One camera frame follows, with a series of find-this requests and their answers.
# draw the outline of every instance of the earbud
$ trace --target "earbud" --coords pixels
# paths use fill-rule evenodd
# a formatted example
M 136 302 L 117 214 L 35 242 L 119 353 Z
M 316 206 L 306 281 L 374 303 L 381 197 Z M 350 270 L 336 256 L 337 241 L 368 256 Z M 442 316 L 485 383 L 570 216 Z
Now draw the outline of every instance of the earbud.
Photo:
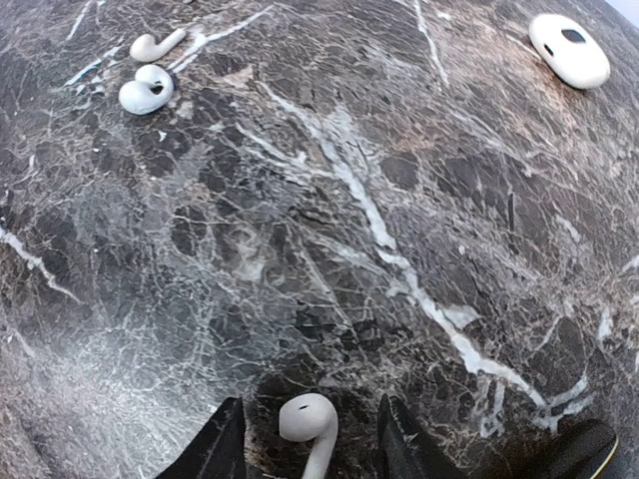
M 131 45 L 129 49 L 129 54 L 134 60 L 138 60 L 139 62 L 155 62 L 169 53 L 176 45 L 184 40 L 186 36 L 186 30 L 179 28 L 165 38 L 160 45 L 156 45 L 156 39 L 153 38 L 153 35 L 145 33 L 133 42 L 133 45 Z
M 154 93 L 152 89 L 159 87 L 162 89 Z M 167 72 L 157 65 L 145 65 L 138 69 L 134 81 L 122 86 L 118 99 L 127 112 L 147 115 L 169 103 L 173 91 L 173 80 Z
M 337 411 L 321 394 L 303 394 L 282 406 L 280 435 L 292 442 L 315 440 L 302 479 L 323 479 L 338 429 Z

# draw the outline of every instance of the marble surface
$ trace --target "marble surface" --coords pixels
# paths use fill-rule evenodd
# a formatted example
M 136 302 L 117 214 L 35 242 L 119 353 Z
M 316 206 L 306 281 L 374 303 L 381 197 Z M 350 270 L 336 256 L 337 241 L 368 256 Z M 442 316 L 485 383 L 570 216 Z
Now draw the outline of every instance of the marble surface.
M 147 478 L 228 396 L 299 477 L 372 477 L 405 399 L 471 477 L 598 417 L 639 454 L 639 32 L 598 0 L 0 0 L 0 477 Z M 582 93 L 526 40 L 581 22 Z M 117 101 L 142 33 L 164 109 Z

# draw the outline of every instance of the white marble vein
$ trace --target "white marble vein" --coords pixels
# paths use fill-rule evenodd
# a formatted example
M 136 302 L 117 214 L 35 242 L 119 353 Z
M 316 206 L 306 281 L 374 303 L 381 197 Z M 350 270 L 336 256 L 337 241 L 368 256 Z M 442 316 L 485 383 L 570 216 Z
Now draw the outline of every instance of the white marble vein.
M 226 38 L 230 35 L 233 35 L 236 32 L 244 30 L 249 25 L 254 23 L 256 20 L 260 19 L 273 8 L 273 5 L 268 6 L 267 8 L 251 15 L 246 20 L 237 23 L 236 25 L 223 30 L 222 32 L 213 33 L 211 35 L 204 35 L 201 32 L 196 32 L 193 45 L 191 45 L 175 62 L 169 65 L 169 68 L 173 70 L 174 73 L 180 73 L 185 68 L 187 68 L 193 61 L 198 58 L 200 51 L 206 47 L 209 43 L 215 42 L 222 38 Z
M 41 257 L 35 256 L 31 254 L 29 251 L 25 250 L 22 242 L 16 237 L 14 234 L 7 232 L 4 228 L 0 227 L 0 243 L 7 244 L 11 247 L 20 257 L 22 257 L 25 261 L 27 261 L 27 267 L 32 269 L 33 267 L 37 267 L 42 275 L 47 279 L 47 284 L 50 288 L 55 289 L 56 291 L 62 292 L 63 294 L 69 296 L 71 299 L 76 301 L 79 304 L 82 304 L 82 301 L 78 299 L 78 297 L 71 292 L 66 287 L 61 286 L 56 282 L 56 276 L 49 272 L 49 270 L 44 265 L 44 261 Z
M 415 11 L 415 16 L 417 17 L 417 29 L 428 42 L 428 47 L 430 48 L 430 60 L 432 60 L 433 65 L 437 69 L 437 73 L 439 74 L 441 81 L 447 87 L 449 86 L 448 74 L 443 69 L 443 66 L 441 65 L 441 61 L 439 60 L 437 45 L 435 44 L 434 40 L 430 37 L 430 35 L 428 35 L 426 20 L 424 19 L 423 14 L 421 12 L 421 0 L 412 0 L 412 7 Z
M 71 27 L 71 31 L 69 32 L 69 35 L 67 35 L 67 41 L 71 40 L 73 36 L 76 34 L 78 27 L 82 23 L 82 20 L 84 20 L 84 17 L 87 15 L 87 12 L 89 11 L 89 8 L 91 7 L 92 3 L 93 3 L 93 0 L 89 0 L 82 8 L 80 15 L 78 15 L 78 17 L 76 18 L 76 21 L 73 24 L 73 27 Z

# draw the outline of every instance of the white earbud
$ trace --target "white earbud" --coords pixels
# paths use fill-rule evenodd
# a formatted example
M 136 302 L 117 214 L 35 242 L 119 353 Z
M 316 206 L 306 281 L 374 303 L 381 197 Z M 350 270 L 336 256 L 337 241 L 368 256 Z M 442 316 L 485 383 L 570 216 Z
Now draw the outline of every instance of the white earbud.
M 152 89 L 161 88 L 158 93 Z M 157 65 L 145 65 L 136 72 L 135 80 L 125 83 L 118 99 L 127 112 L 146 115 L 169 103 L 173 96 L 173 79 Z
M 131 45 L 129 49 L 129 54 L 134 60 L 138 60 L 139 62 L 155 62 L 169 53 L 177 44 L 184 40 L 186 36 L 186 30 L 179 28 L 165 38 L 160 45 L 156 45 L 156 39 L 153 38 L 153 35 L 145 33 L 133 42 L 133 45 Z
M 292 442 L 315 440 L 302 479 L 323 479 L 338 429 L 337 411 L 321 394 L 303 394 L 282 406 L 280 435 Z
M 530 40 L 541 58 L 573 88 L 591 89 L 610 78 L 610 62 L 586 30 L 563 15 L 538 15 L 530 23 Z

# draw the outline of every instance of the white charging case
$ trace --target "white charging case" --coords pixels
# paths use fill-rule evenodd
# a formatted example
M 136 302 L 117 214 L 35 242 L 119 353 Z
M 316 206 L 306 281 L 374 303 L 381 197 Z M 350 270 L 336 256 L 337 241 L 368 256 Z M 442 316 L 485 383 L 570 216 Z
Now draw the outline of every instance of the white charging case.
M 610 78 L 608 57 L 577 22 L 563 15 L 539 15 L 529 33 L 541 58 L 571 87 L 597 88 Z

